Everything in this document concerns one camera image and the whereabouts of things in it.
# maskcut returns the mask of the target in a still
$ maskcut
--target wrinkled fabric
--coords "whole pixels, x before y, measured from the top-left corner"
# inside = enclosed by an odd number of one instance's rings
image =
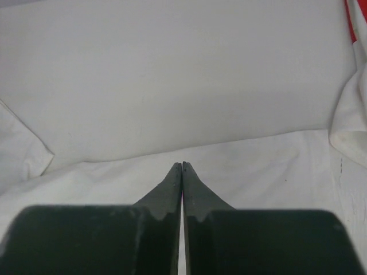
[[[52,158],[42,141],[0,101],[0,194],[40,176]]]
[[[357,71],[345,85],[335,110],[330,143],[358,164],[367,167],[367,23],[358,1],[348,2]]]

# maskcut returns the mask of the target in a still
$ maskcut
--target dark green metal object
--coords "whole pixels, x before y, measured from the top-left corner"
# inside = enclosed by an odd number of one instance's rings
[[[235,210],[176,163],[134,205],[28,207],[0,245],[0,275],[177,274],[182,195],[187,274],[364,274],[333,214]]]

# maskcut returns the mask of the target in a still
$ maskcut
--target white cloth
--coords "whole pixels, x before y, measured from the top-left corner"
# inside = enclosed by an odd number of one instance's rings
[[[156,186],[174,162],[235,208],[326,209],[341,219],[327,131],[302,131],[105,163],[80,163],[16,186],[0,197],[0,235],[33,204],[128,204]],[[179,272],[185,274],[183,237]]]
[[[367,169],[330,147],[331,169],[343,212],[343,223],[367,270]]]
[[[330,143],[341,153],[367,167],[367,23],[356,0],[348,2],[357,36],[353,48],[357,72],[345,85],[330,132]]]
[[[356,67],[343,0],[46,0],[0,19],[0,99],[50,171],[327,128]]]
[[[43,143],[0,101],[0,194],[40,176],[53,158]]]

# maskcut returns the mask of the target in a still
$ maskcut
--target red fabric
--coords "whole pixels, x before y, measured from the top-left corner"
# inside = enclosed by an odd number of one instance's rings
[[[362,14],[365,17],[365,20],[367,22],[367,0],[357,0],[357,2],[360,5]]]
[[[350,38],[352,39],[352,43],[355,43],[357,40],[356,34],[354,33],[353,30],[353,24],[352,21],[350,19],[350,13],[349,13],[349,7],[348,7],[348,2],[347,0],[344,0],[344,4],[345,4],[345,9],[346,9],[346,18],[348,20],[348,27],[349,27],[349,33],[350,33]]]

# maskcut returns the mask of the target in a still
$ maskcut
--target white fabric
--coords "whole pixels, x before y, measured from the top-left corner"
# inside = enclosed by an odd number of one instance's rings
[[[327,131],[194,147],[105,163],[80,163],[12,188],[0,197],[0,236],[33,204],[134,203],[174,162],[188,161],[222,199],[245,209],[326,209],[343,219],[331,176]],[[184,274],[183,250],[179,270]]]
[[[357,72],[348,81],[335,110],[330,143],[341,153],[367,167],[367,23],[357,1],[349,2],[357,41],[353,48]]]
[[[342,207],[343,223],[367,270],[367,169],[330,147],[331,169]]]
[[[0,194],[40,176],[51,162],[43,143],[0,101]]]
[[[343,0],[46,0],[0,20],[0,99],[52,169],[327,128],[355,70]]]
[[[0,0],[0,8],[27,4],[35,1],[44,1],[44,0]]]

